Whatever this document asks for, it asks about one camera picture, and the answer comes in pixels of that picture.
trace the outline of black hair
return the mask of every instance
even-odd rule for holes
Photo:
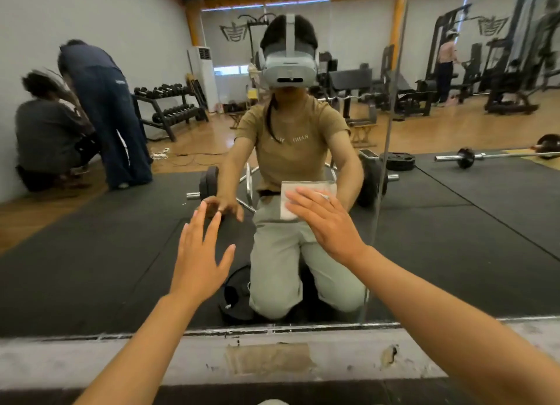
[[[66,42],[65,45],[70,46],[70,45],[87,45],[87,44],[81,39],[70,39],[68,42]]]
[[[295,23],[294,23],[294,36],[296,39],[300,40],[303,43],[311,45],[314,50],[318,48],[317,36],[315,35],[315,29],[309,20],[307,20],[302,15],[296,15]],[[262,36],[262,40],[260,42],[260,47],[264,50],[269,45],[273,43],[282,42],[286,40],[286,16],[279,15],[274,20],[270,22],[267,29]],[[267,128],[267,131],[270,132],[272,138],[275,139],[276,142],[282,143],[279,139],[274,136],[272,132],[272,122],[270,120],[270,116],[272,114],[272,107],[275,109],[278,108],[278,101],[274,94],[270,99],[270,103],[267,108],[267,114],[264,119],[264,124]]]
[[[28,73],[21,78],[21,83],[26,91],[37,98],[49,98],[49,92],[58,92],[57,85],[51,79],[38,73]]]

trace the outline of light gray pants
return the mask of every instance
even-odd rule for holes
[[[301,302],[300,253],[315,278],[319,299],[342,312],[363,304],[366,287],[323,250],[309,225],[280,219],[279,195],[260,200],[253,222],[249,304],[258,314],[279,319]]]

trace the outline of ponytail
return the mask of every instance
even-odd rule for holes
[[[280,141],[279,139],[277,139],[274,136],[274,132],[272,132],[272,121],[270,119],[271,115],[272,115],[272,107],[274,107],[275,109],[278,108],[278,102],[276,101],[276,96],[274,94],[272,94],[272,98],[270,99],[270,103],[268,105],[267,108],[267,115],[264,119],[264,125],[267,127],[267,131],[270,133],[270,136],[272,138],[274,138],[274,140],[278,143],[278,144],[282,144],[282,141]]]

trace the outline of dark blue pants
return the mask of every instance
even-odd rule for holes
[[[117,188],[123,182],[131,185],[150,182],[152,171],[146,138],[122,73],[113,68],[90,67],[73,75],[72,81],[99,137],[109,188]]]
[[[449,97],[449,91],[451,90],[451,84],[453,80],[453,62],[441,62],[438,64],[437,68],[437,95],[439,102],[445,103]]]

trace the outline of air conditioner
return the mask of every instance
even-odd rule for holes
[[[200,82],[206,96],[208,111],[218,111],[220,99],[218,98],[218,87],[214,77],[214,64],[212,63],[210,48],[193,46],[188,50],[188,54],[192,74]]]

